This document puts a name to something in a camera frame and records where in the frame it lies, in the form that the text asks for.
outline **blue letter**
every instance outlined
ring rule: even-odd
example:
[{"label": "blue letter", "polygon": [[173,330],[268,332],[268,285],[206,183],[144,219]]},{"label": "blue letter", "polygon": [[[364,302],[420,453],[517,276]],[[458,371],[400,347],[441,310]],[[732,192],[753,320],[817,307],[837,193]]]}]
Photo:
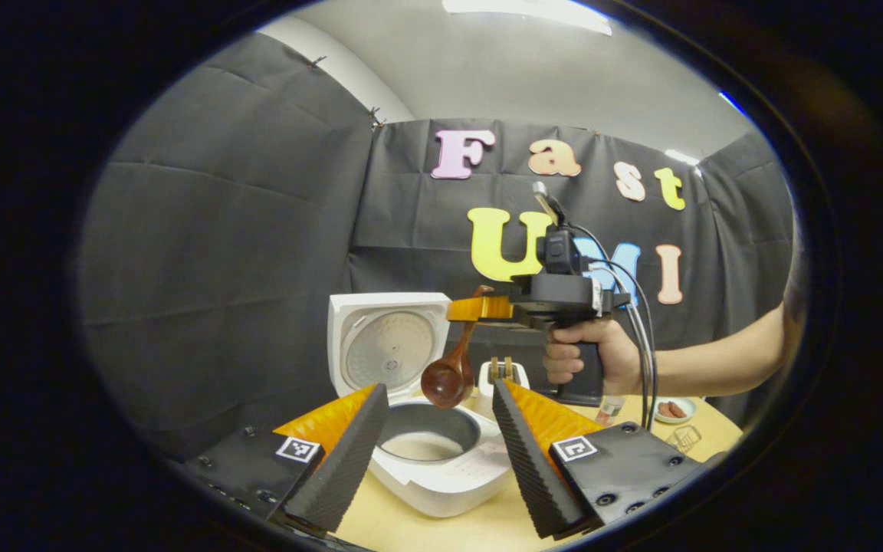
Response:
[{"label": "blue letter", "polygon": [[[599,250],[598,245],[595,245],[595,242],[592,241],[591,238],[574,238],[575,245],[578,245],[578,252],[581,255],[586,256],[587,258],[595,258],[599,259],[599,261],[604,261],[606,256],[602,251]],[[623,266],[624,269],[628,270],[629,274],[632,274],[633,278],[635,278],[635,266],[638,264],[638,254],[640,254],[641,249],[638,248],[638,245],[634,244],[626,244],[623,242],[622,244],[617,245],[615,248],[614,254],[611,256],[611,261],[616,265]],[[604,262],[595,262],[589,265],[588,272],[585,272],[585,276],[589,278],[595,278],[600,283],[602,283],[603,289],[611,290],[615,288],[615,278],[609,273],[602,270],[602,267],[607,266]],[[632,294],[632,304],[638,307],[638,293],[635,289],[635,284],[633,284],[632,280],[629,279],[629,276],[622,272],[621,270],[611,267],[612,270],[619,275],[619,279],[629,290],[629,293]]]}]

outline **orange plastic piece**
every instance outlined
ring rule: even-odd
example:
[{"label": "orange plastic piece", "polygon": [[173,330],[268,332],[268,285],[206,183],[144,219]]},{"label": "orange plastic piece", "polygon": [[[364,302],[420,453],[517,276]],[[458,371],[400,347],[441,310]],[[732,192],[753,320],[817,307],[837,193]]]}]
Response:
[{"label": "orange plastic piece", "polygon": [[549,399],[540,393],[530,391],[512,381],[504,380],[506,388],[513,397],[513,402],[520,409],[523,419],[526,420],[530,434],[537,440],[537,446],[543,451],[544,458],[557,472],[558,478],[564,479],[557,465],[550,460],[550,444],[555,441],[588,435],[602,430],[602,426],[572,411],[567,406],[561,405],[554,399]]},{"label": "orange plastic piece", "polygon": [[325,462],[329,453],[340,442],[340,437],[343,437],[346,427],[350,426],[356,413],[360,411],[360,407],[367,401],[367,397],[370,396],[374,387],[376,384],[368,385],[359,391],[346,395],[346,397],[327,402],[327,404],[319,406],[318,409],[277,427],[274,433],[320,443],[323,450],[326,451],[326,457],[323,458]]},{"label": "orange plastic piece", "polygon": [[448,305],[448,321],[475,322],[480,318],[512,318],[508,296],[460,298]]}]

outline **hand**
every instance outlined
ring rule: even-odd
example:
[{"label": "hand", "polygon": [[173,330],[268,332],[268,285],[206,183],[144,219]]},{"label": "hand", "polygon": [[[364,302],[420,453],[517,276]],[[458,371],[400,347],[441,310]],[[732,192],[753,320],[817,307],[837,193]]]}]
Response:
[{"label": "hand", "polygon": [[551,330],[547,334],[543,367],[547,368],[550,383],[567,383],[571,381],[572,373],[578,373],[585,367],[578,359],[579,349],[570,345],[581,341],[599,344],[599,355],[606,373],[606,395],[631,395],[642,387],[638,348],[622,326],[610,318],[582,322],[569,328]]}]

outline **ceiling light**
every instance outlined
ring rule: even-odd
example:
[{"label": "ceiling light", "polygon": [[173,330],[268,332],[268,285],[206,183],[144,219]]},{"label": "ceiling light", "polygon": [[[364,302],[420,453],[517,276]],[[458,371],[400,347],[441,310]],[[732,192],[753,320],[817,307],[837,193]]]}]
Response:
[{"label": "ceiling light", "polygon": [[449,14],[524,15],[612,35],[605,15],[571,0],[442,0],[441,4]]},{"label": "ceiling light", "polygon": [[670,157],[673,157],[677,161],[683,161],[684,163],[687,163],[688,165],[696,166],[698,163],[700,163],[699,159],[694,159],[693,157],[690,157],[690,155],[684,155],[683,153],[679,153],[679,151],[677,151],[676,149],[667,149],[665,151],[665,153],[667,155],[669,155]]}]

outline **small bottle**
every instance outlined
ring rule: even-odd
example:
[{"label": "small bottle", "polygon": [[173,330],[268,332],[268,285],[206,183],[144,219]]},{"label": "small bottle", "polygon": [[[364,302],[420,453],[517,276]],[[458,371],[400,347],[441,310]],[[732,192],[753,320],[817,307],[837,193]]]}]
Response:
[{"label": "small bottle", "polygon": [[625,405],[625,397],[606,397],[602,399],[602,408],[595,416],[595,423],[602,427],[611,427],[615,424],[615,417]]}]

